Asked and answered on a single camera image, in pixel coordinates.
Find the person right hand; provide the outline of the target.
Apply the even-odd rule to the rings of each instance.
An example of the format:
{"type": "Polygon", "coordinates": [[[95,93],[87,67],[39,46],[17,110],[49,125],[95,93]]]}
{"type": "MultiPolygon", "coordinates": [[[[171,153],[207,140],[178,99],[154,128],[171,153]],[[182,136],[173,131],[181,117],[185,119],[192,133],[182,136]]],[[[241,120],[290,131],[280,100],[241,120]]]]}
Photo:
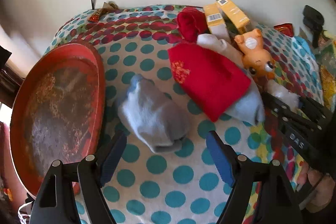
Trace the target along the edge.
{"type": "Polygon", "coordinates": [[[301,185],[307,181],[312,186],[315,186],[315,194],[306,204],[306,208],[310,213],[317,213],[325,209],[331,202],[335,190],[335,181],[329,175],[323,175],[321,172],[312,169],[308,163],[304,161],[297,182],[301,185]]]}

